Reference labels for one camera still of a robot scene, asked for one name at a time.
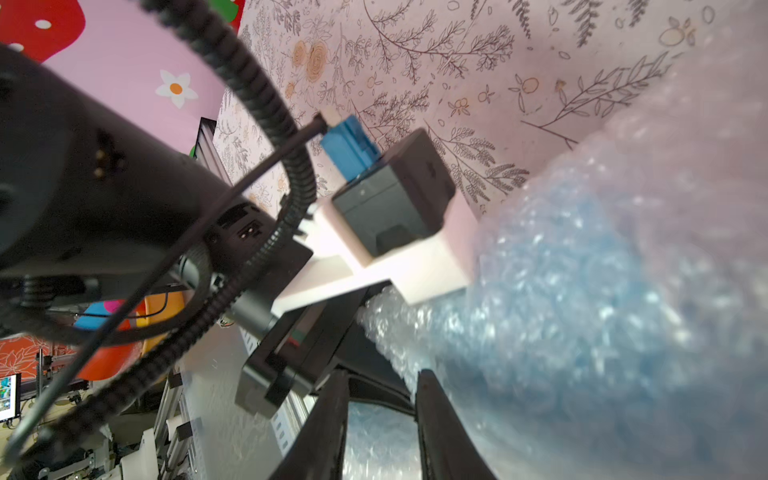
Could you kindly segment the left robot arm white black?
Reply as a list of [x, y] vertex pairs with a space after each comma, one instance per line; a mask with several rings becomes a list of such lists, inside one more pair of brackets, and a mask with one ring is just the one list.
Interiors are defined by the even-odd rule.
[[[1, 45], [1, 306], [27, 308], [7, 323], [15, 332], [79, 345], [64, 319], [37, 313], [126, 299], [212, 203], [229, 189], [194, 159], [133, 125], [37, 62]], [[276, 223], [244, 197], [206, 227], [200, 241], [212, 270], [231, 278]], [[312, 256], [291, 239], [233, 305], [256, 333], [269, 330], [279, 293]], [[350, 371], [355, 401], [406, 415], [414, 408], [403, 380], [378, 353], [329, 368]]]

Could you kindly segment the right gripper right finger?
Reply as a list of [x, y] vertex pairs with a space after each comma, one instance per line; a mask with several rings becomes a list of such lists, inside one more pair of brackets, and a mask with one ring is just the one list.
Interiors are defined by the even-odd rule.
[[432, 370], [419, 372], [415, 408], [423, 479], [496, 478]]

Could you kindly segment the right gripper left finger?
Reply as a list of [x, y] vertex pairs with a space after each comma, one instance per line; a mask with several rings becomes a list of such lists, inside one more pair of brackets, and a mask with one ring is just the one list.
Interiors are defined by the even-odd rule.
[[271, 480], [343, 478], [349, 400], [348, 374], [335, 371]]

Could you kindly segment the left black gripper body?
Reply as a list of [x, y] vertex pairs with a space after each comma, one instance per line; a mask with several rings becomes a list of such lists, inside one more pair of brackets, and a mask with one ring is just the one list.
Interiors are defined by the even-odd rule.
[[414, 414], [404, 380], [366, 336], [356, 314], [388, 281], [285, 313], [246, 360], [235, 403], [273, 417], [289, 394], [317, 396], [329, 377], [344, 371], [350, 400]]

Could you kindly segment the clear bubble wrap sheet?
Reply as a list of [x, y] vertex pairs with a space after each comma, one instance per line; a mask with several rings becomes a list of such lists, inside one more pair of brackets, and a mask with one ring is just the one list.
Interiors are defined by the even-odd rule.
[[476, 277], [359, 312], [499, 479], [767, 475], [767, 5], [486, 215]]

